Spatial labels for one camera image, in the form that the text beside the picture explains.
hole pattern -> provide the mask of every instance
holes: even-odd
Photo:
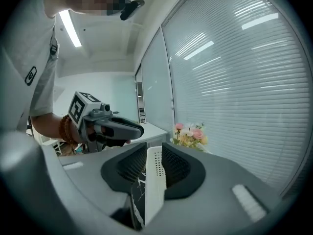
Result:
[[[162,151],[155,152],[156,176],[165,176],[165,170],[162,166]]]
[[[162,148],[162,164],[166,171],[167,188],[183,180],[190,173],[190,164],[165,147]]]
[[[121,177],[133,184],[143,171],[146,165],[146,159],[147,152],[144,146],[137,152],[134,152],[132,155],[118,162],[116,171]]]

desk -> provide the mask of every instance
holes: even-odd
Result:
[[[150,123],[141,123],[140,125],[144,129],[144,133],[142,137],[140,137],[139,139],[131,140],[131,143],[141,143],[141,142],[152,143],[157,140],[166,142],[167,131],[164,131]]]

sleeve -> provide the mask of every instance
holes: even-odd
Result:
[[[45,70],[36,86],[29,111],[31,117],[53,113],[54,80],[59,55],[57,41],[56,46],[57,50],[53,55],[50,55]]]

flower bouquet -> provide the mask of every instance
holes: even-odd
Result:
[[[199,143],[206,145],[208,143],[207,136],[203,133],[204,124],[187,124],[184,126],[182,123],[177,123],[174,128],[173,144],[178,144],[201,150]]]

window blinds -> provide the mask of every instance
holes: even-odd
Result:
[[[163,31],[176,122],[204,122],[213,154],[281,192],[312,130],[310,67],[285,18],[268,0],[187,0]]]
[[[142,59],[142,85],[146,121],[173,132],[172,88],[164,38],[159,31]]]

